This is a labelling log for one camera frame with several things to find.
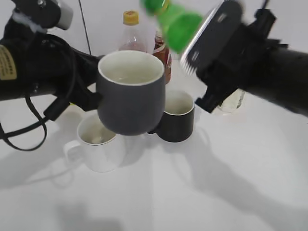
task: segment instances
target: black mug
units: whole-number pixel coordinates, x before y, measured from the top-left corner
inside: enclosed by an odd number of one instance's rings
[[[148,132],[156,133],[167,142],[178,143],[187,140],[193,133],[195,103],[183,91],[168,91],[164,115],[158,126]]]
[[[103,96],[98,108],[109,130],[126,136],[141,135],[154,128],[165,108],[165,68],[151,54],[117,51],[99,64],[96,90]]]

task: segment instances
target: yellow sticker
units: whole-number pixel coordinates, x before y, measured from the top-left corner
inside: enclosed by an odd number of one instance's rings
[[[14,59],[9,50],[0,45],[0,80],[17,79]]]

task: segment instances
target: yellow bottle cap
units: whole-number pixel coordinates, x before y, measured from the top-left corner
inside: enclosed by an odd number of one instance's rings
[[[139,14],[137,11],[125,11],[123,13],[123,23],[128,26],[139,24]]]

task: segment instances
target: screw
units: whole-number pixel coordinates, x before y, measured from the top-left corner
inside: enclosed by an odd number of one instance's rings
[[[195,62],[195,61],[197,60],[198,56],[199,56],[199,52],[198,52],[198,51],[195,51],[195,53],[194,53],[193,56],[192,56],[192,61]]]
[[[45,0],[38,0],[38,5],[40,8],[44,8],[46,6],[46,1]]]
[[[36,94],[36,93],[38,93],[38,90],[39,90],[39,84],[38,84],[38,83],[35,83],[35,84],[34,84],[34,90],[33,90],[33,92]]]
[[[219,16],[217,22],[221,23],[223,20],[225,20],[226,17],[227,17],[227,15],[226,15],[225,13],[222,13],[222,14]]]

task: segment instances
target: black cable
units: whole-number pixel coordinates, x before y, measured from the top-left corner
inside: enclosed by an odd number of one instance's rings
[[[46,117],[43,118],[43,122],[46,123],[49,119],[47,119]],[[32,124],[26,128],[23,128],[23,129],[20,129],[20,130],[17,130],[17,131],[12,131],[12,132],[8,132],[8,133],[1,133],[0,131],[0,140],[3,140],[4,138],[11,138],[11,137],[14,137],[14,136],[20,136],[22,134],[25,134],[27,132],[30,132],[30,131],[33,131],[34,129],[37,129],[41,126],[41,123],[40,122],[37,122],[35,124]]]
[[[69,97],[71,96],[73,90],[74,90],[74,86],[75,86],[75,83],[76,83],[76,76],[77,76],[77,67],[76,67],[76,57],[75,57],[75,53],[73,51],[73,49],[71,48],[71,46],[65,41],[63,40],[62,38],[59,38],[55,35],[48,35],[50,38],[52,38],[53,40],[59,42],[61,45],[64,45],[65,48],[67,49],[68,53],[69,53],[69,56],[72,60],[72,64],[71,64],[71,69],[72,69],[72,80],[71,80],[71,84],[70,84],[70,87],[69,87],[69,90],[66,94],[66,98],[69,99]]]
[[[36,108],[34,107],[32,101],[31,101],[31,99],[30,99],[30,94],[29,94],[29,93],[26,94],[25,99],[26,99],[26,103],[27,103],[27,105],[28,105],[30,111],[35,115],[35,117],[38,119],[38,122],[40,123],[40,125],[41,125],[41,126],[43,127],[43,129],[44,129],[44,138],[43,138],[42,142],[39,143],[39,145],[37,145],[37,146],[34,147],[34,148],[22,149],[22,148],[16,147],[14,144],[12,144],[12,143],[9,141],[9,139],[8,139],[7,137],[4,137],[3,140],[4,140],[4,142],[5,142],[7,145],[9,145],[10,147],[12,147],[12,148],[14,148],[14,149],[16,149],[16,150],[24,151],[24,152],[31,152],[31,151],[34,151],[34,150],[40,148],[40,147],[43,145],[43,143],[45,142],[45,140],[46,140],[46,138],[47,138],[47,127],[46,127],[45,122],[43,121],[43,118],[40,116],[40,114],[38,113],[38,111],[37,111]],[[5,135],[1,123],[0,123],[0,134],[1,134],[2,136]]]
[[[69,89],[67,91],[67,94],[66,94],[66,98],[69,99],[69,97],[71,96],[73,90],[74,90],[74,86],[75,86],[75,83],[76,83],[76,78],[77,78],[77,65],[76,65],[76,57],[75,57],[75,53],[73,51],[73,49],[70,47],[70,45],[63,39],[57,37],[57,36],[54,36],[54,35],[49,35],[53,40],[59,42],[61,45],[64,45],[67,49],[67,51],[69,52],[70,54],[70,58],[71,58],[71,61],[72,61],[72,64],[71,64],[71,69],[72,69],[72,77],[71,77],[71,84],[69,86]],[[40,148],[43,143],[45,142],[46,138],[47,138],[47,127],[46,127],[46,122],[49,120],[48,118],[42,118],[40,116],[40,114],[37,112],[37,110],[35,109],[33,103],[31,102],[31,99],[30,99],[30,94],[27,93],[26,96],[25,96],[25,99],[26,99],[26,103],[27,103],[27,106],[29,107],[29,109],[31,110],[31,112],[36,116],[36,118],[38,119],[38,122],[35,123],[35,124],[32,124],[26,128],[23,128],[23,129],[20,129],[20,130],[17,130],[17,131],[13,131],[13,132],[9,132],[9,133],[5,133],[4,130],[3,130],[3,127],[0,123],[0,140],[4,140],[4,142],[11,146],[12,148],[14,149],[17,149],[19,151],[34,151],[38,148]],[[44,128],[44,131],[45,131],[45,135],[44,135],[44,139],[43,141],[38,145],[36,146],[35,148],[32,148],[32,149],[21,149],[21,148],[18,148],[16,147],[15,145],[13,145],[8,138],[11,138],[11,137],[14,137],[14,136],[19,136],[19,135],[22,135],[22,134],[25,134],[25,133],[28,133],[34,129],[37,129],[39,127],[43,126]]]
[[[85,29],[85,33],[86,33],[86,40],[87,40],[87,44],[88,44],[89,54],[92,55],[90,42],[89,42],[89,36],[88,36],[88,32],[87,32],[86,21],[85,21],[85,17],[84,17],[82,5],[81,5],[81,0],[78,0],[78,1],[79,1],[80,12],[81,12],[81,18],[82,18],[82,22],[83,22],[83,28]]]
[[[268,6],[269,1],[270,1],[270,0],[264,0],[264,3],[263,3],[263,5],[262,5],[261,9],[264,10],[264,9]]]

